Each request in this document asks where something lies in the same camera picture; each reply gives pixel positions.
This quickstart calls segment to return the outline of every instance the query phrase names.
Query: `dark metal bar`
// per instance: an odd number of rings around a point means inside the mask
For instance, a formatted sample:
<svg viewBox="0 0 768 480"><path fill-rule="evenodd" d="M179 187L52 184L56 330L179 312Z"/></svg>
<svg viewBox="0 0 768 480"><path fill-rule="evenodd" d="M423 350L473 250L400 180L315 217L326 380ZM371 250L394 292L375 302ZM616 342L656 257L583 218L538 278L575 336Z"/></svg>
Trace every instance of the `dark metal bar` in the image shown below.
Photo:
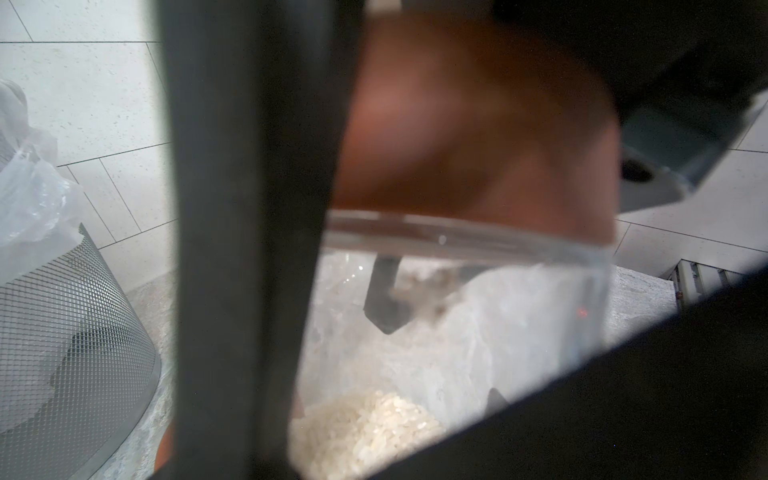
<svg viewBox="0 0 768 480"><path fill-rule="evenodd" d="M160 2L180 198L175 478L291 475L286 423L362 7Z"/></svg>

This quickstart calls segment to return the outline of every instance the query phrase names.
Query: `hole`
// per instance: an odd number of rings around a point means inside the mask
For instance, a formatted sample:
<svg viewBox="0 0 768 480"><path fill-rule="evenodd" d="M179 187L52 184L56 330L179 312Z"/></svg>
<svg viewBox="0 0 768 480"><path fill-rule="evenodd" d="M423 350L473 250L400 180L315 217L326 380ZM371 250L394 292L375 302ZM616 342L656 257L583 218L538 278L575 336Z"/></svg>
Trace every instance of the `hole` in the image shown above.
<svg viewBox="0 0 768 480"><path fill-rule="evenodd" d="M625 158L621 161L621 178L636 184L646 184L654 179L654 174L639 161Z"/></svg>

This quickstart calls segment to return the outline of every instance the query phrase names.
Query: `gray stone surface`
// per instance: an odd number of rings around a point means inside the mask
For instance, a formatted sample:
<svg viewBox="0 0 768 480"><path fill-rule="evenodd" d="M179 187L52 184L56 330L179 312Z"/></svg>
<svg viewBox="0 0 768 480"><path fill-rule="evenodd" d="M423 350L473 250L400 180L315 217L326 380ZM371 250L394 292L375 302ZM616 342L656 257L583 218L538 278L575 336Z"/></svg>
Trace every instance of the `gray stone surface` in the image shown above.
<svg viewBox="0 0 768 480"><path fill-rule="evenodd" d="M614 267L604 324L604 344L613 347L677 311L674 285L645 273Z"/></svg>
<svg viewBox="0 0 768 480"><path fill-rule="evenodd" d="M154 456L173 412L176 292L174 271L126 294L160 353L161 377L157 391L134 431L91 477L92 480L144 480L154 471Z"/></svg>

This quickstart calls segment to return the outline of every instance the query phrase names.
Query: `clear plastic container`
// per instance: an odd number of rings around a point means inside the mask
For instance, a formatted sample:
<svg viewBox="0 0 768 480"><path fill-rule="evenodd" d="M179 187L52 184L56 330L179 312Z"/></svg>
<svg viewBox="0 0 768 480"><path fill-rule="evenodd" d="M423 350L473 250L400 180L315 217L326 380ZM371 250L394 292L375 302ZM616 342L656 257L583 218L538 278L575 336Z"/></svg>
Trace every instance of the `clear plastic container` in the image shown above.
<svg viewBox="0 0 768 480"><path fill-rule="evenodd" d="M329 215L323 246L297 380L307 407L393 392L453 432L601 347L604 248L349 211Z"/></svg>

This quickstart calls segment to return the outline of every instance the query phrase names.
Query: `speckled tile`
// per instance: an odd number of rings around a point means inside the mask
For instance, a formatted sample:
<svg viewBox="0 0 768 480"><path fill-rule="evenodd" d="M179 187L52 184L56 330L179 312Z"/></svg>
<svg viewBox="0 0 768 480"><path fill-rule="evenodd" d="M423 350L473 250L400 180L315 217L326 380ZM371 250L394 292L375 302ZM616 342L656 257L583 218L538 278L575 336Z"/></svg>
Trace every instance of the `speckled tile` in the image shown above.
<svg viewBox="0 0 768 480"><path fill-rule="evenodd" d="M35 41L157 40L153 0L13 0Z"/></svg>
<svg viewBox="0 0 768 480"><path fill-rule="evenodd" d="M69 181L77 183L78 181L72 176L72 172L69 171L69 167L58 167L56 171ZM85 225L85 229L88 231L88 235L91 236L91 240L97 248L106 247L110 243L114 243L114 237L109 233L109 229L104 225L104 221L98 216L96 209L88 199L88 195L83 193L83 212L82 222Z"/></svg>
<svg viewBox="0 0 768 480"><path fill-rule="evenodd" d="M0 41L31 41L9 0L0 0Z"/></svg>
<svg viewBox="0 0 768 480"><path fill-rule="evenodd" d="M169 139L144 43L0 44L0 71L27 95L29 124L57 138L58 165Z"/></svg>
<svg viewBox="0 0 768 480"><path fill-rule="evenodd" d="M141 232L99 159L68 165L68 168L115 240Z"/></svg>
<svg viewBox="0 0 768 480"><path fill-rule="evenodd" d="M101 160L142 231L176 218L176 190L169 144Z"/></svg>
<svg viewBox="0 0 768 480"><path fill-rule="evenodd" d="M133 290L177 266L178 220L100 249L123 290Z"/></svg>

